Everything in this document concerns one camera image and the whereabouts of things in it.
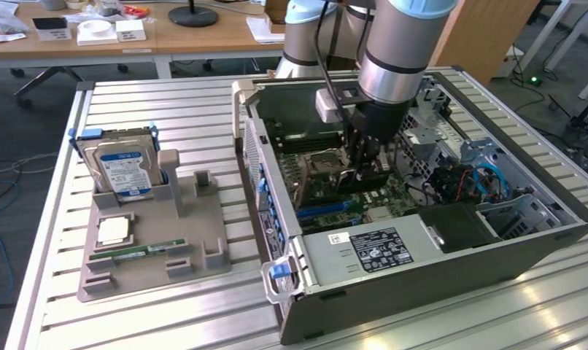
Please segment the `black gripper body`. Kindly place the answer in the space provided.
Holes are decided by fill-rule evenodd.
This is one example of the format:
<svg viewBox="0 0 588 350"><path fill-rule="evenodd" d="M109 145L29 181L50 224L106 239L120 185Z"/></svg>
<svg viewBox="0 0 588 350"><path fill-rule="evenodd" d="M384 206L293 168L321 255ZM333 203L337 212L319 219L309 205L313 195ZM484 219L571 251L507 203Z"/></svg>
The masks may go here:
<svg viewBox="0 0 588 350"><path fill-rule="evenodd" d="M352 117L355 129L377 139L380 144L387 144L400 131L412 104L414 100L399 104L369 101L356 105Z"/></svg>

